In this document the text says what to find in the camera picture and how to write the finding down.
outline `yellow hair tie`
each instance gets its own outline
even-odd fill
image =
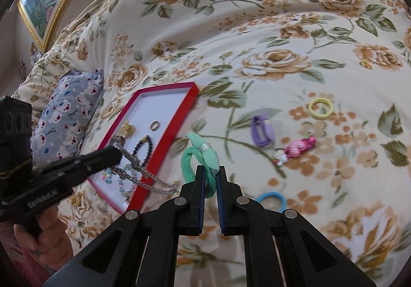
[[[318,114],[316,112],[314,112],[314,110],[312,109],[312,106],[314,106],[316,103],[324,103],[327,104],[328,106],[330,106],[330,110],[325,113],[325,114]],[[311,114],[312,117],[315,117],[316,119],[326,119],[328,117],[331,116],[333,108],[332,108],[332,102],[326,98],[315,98],[313,100],[311,100],[311,102],[308,104],[308,111]]]

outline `red jewelry tray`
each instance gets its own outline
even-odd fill
[[[107,131],[98,149],[106,147],[111,137],[120,131],[124,121],[128,120],[130,124],[136,126],[136,133],[126,139],[125,148],[129,152],[132,152],[137,142],[142,139],[143,136],[149,135],[153,142],[153,154],[146,168],[154,175],[157,174],[184,119],[196,101],[198,93],[199,90],[194,82],[153,86],[137,90]],[[162,101],[163,104],[160,104],[161,107],[153,108],[156,96],[159,96],[157,101]],[[142,109],[137,112],[139,107],[145,107],[146,109],[144,112]],[[153,121],[160,122],[160,127],[156,131],[151,131],[149,128],[150,123]],[[141,150],[144,151],[142,153],[139,151],[137,155],[142,161],[147,149],[144,147],[144,149],[142,148]],[[120,166],[124,166],[127,163],[128,161],[123,157]],[[125,198],[120,194],[118,176],[112,176],[111,184],[104,182],[102,176],[103,173],[98,172],[89,177],[89,181],[98,195],[104,198],[116,211],[124,213],[124,211],[128,209],[141,209],[149,192],[148,190],[137,186],[127,207]],[[142,177],[141,181],[148,185],[153,184],[151,178]],[[129,188],[131,187],[131,182],[128,180],[124,180],[124,184],[127,184]]]

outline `finger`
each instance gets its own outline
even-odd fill
[[[65,240],[60,239],[56,247],[40,255],[40,261],[44,265],[50,267],[50,265],[55,265],[60,262],[60,260],[70,251],[71,244],[68,244]]]
[[[43,213],[41,213],[41,215],[37,217],[37,221],[39,222],[40,228],[42,230],[46,230],[51,225],[55,224],[58,220],[57,213],[57,205],[47,208]]]
[[[56,247],[59,240],[66,235],[65,229],[65,224],[58,220],[47,230],[44,230],[38,239],[39,251],[44,253]]]
[[[27,232],[26,229],[24,229],[21,225],[14,225],[13,229],[15,237],[22,247],[33,251],[38,249],[36,240]]]
[[[65,264],[73,259],[73,251],[69,251],[58,263],[51,264],[49,267],[55,271],[60,270]]]

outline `metal screw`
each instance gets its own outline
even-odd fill
[[[239,196],[237,198],[237,203],[240,205],[247,205],[250,202],[250,199],[248,199],[246,196]]]
[[[289,219],[294,219],[297,217],[297,212],[294,209],[287,209],[284,212],[285,217],[288,217]]]
[[[178,198],[174,199],[174,204],[177,206],[182,206],[187,202],[186,198],[183,198],[182,196],[179,196]]]
[[[133,220],[138,217],[138,211],[136,210],[129,210],[126,212],[126,219]]]

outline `blue hair tie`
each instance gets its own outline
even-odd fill
[[[287,208],[287,200],[285,199],[285,196],[278,192],[268,192],[268,193],[262,194],[255,200],[261,203],[262,200],[267,199],[267,198],[277,198],[280,200],[281,202],[281,206],[279,210],[280,213],[285,211],[285,209]]]

